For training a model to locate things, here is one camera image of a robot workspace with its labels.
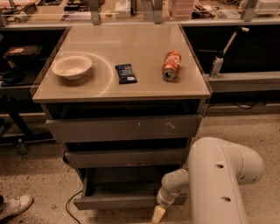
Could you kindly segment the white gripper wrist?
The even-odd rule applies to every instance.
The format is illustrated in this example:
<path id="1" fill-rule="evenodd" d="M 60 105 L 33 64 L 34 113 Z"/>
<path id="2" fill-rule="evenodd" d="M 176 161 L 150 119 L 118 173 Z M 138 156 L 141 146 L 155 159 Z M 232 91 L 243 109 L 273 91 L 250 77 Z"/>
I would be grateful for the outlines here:
<path id="1" fill-rule="evenodd" d="M 157 192 L 157 203 L 155 206 L 154 213 L 152 216 L 152 224 L 158 224 L 163 218 L 166 208 L 170 207 L 175 199 L 178 197 L 179 192 L 177 190 L 172 191 L 170 189 L 165 189 L 163 186 L 160 187 Z"/>

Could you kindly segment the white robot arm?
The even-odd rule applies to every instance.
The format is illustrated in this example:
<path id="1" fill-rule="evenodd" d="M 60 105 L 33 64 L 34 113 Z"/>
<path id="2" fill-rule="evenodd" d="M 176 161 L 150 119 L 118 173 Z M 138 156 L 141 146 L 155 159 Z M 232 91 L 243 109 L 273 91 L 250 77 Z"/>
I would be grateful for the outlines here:
<path id="1" fill-rule="evenodd" d="M 152 224 L 158 224 L 185 186 L 190 187 L 194 224 L 248 224 L 241 185 L 255 184 L 264 162 L 254 150 L 216 137 L 192 144 L 188 169 L 166 173 L 157 193 Z"/>

